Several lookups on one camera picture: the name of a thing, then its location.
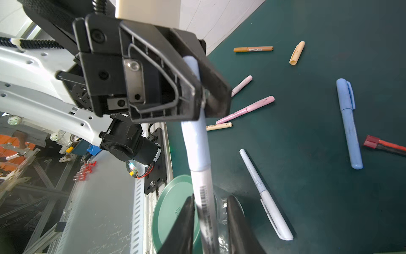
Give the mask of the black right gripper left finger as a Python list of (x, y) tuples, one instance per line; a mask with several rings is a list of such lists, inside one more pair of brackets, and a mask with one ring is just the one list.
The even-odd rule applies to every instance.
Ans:
[(188, 197), (158, 254), (192, 254), (195, 198)]

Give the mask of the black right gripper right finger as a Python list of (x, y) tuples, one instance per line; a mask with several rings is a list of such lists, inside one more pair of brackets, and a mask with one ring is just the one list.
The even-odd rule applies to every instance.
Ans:
[(227, 198), (227, 219), (230, 254), (265, 254), (248, 224), (238, 200), (232, 195)]

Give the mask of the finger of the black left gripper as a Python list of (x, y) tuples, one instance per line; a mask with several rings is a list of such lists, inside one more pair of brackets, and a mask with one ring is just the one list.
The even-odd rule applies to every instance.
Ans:
[(134, 123), (195, 121), (203, 88), (183, 60), (177, 29), (135, 21), (119, 23), (130, 118)]
[(195, 34), (170, 29), (171, 42), (181, 56), (192, 56), (198, 61), (200, 82), (206, 96), (207, 117), (225, 117), (230, 112), (231, 86), (206, 56), (206, 43)]

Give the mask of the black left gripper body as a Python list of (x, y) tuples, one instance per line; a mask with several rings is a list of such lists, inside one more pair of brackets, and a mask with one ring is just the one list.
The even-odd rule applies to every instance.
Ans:
[(97, 116), (130, 115), (119, 37), (121, 22), (102, 14), (76, 18), (73, 30), (78, 62), (57, 74), (74, 105)]

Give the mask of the white pen light-blue cap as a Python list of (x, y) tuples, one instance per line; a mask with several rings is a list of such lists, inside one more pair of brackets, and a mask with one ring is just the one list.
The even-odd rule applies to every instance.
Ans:
[(199, 118), (181, 123), (193, 194), (198, 213), (203, 253), (218, 254), (216, 202), (211, 175), (211, 160), (206, 130), (204, 104), (198, 104)]

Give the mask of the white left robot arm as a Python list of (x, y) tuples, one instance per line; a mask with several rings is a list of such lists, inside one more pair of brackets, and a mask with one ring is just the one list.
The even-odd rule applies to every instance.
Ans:
[(206, 44), (179, 29), (180, 1), (22, 1), (49, 40), (1, 38), (1, 110), (121, 161), (153, 164), (141, 124), (229, 113)]

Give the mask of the pink pen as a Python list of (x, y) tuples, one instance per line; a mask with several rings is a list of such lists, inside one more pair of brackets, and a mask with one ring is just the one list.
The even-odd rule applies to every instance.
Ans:
[(240, 117), (240, 116), (242, 116), (244, 114), (250, 113), (250, 112), (255, 111), (255, 110), (257, 110), (257, 109), (259, 109), (261, 107), (264, 107), (264, 106), (266, 106), (268, 104), (271, 104), (274, 101), (275, 101), (274, 96), (268, 96), (268, 97), (263, 98), (263, 99), (255, 102), (255, 103), (253, 103), (253, 104), (251, 104), (251, 105), (249, 105), (249, 106), (247, 106), (247, 107), (245, 107), (245, 108), (243, 108), (243, 109), (241, 109), (239, 111), (234, 112), (233, 114), (230, 114), (230, 115), (218, 120), (216, 122), (216, 124), (223, 124), (223, 123), (229, 122), (229, 121), (231, 121), (231, 120), (233, 120), (235, 118), (238, 118), (238, 117)]
[(235, 88), (232, 89), (231, 97), (234, 97), (238, 92), (240, 92), (247, 84), (253, 80), (251, 75), (248, 75), (244, 80), (242, 80)]

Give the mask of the pale blue white pen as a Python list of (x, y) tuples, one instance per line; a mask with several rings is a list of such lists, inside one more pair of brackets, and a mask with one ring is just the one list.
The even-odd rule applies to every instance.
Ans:
[(285, 219), (283, 218), (280, 210), (278, 209), (275, 201), (273, 200), (270, 192), (265, 187), (264, 183), (262, 182), (258, 172), (256, 171), (253, 163), (251, 162), (248, 154), (244, 149), (240, 149), (239, 151), (243, 162), (257, 187), (257, 190), (260, 193), (260, 201), (263, 205), (263, 208), (266, 212), (268, 219), (270, 220), (271, 225), (273, 226), (277, 236), (284, 241), (292, 241), (294, 236), (287, 225)]

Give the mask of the brown orange marker pen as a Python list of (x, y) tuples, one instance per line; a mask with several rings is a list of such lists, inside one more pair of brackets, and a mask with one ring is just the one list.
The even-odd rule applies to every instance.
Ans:
[(261, 46), (261, 47), (239, 47), (234, 48), (235, 53), (244, 53), (244, 52), (264, 52), (264, 51), (273, 51), (273, 46)]

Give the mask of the green lidded round container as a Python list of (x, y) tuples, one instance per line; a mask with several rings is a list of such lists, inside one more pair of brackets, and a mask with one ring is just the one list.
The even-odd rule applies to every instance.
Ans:
[[(192, 180), (188, 175), (174, 178), (163, 190), (158, 198), (152, 220), (152, 242), (155, 251), (163, 246), (170, 230), (172, 229), (186, 199), (193, 194)], [(216, 201), (216, 216), (218, 221), (218, 241), (221, 254), (230, 253), (227, 198), (231, 193), (214, 186)]]

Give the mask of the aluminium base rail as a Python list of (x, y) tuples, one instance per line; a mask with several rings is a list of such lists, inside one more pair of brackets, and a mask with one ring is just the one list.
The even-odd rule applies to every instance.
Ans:
[(142, 124), (142, 127), (145, 130), (143, 136), (146, 138), (150, 133), (158, 134), (157, 143), (161, 146), (162, 152), (152, 173), (143, 179), (135, 180), (130, 253), (154, 254), (153, 214), (158, 197), (173, 179), (173, 170), (167, 125), (165, 123)]

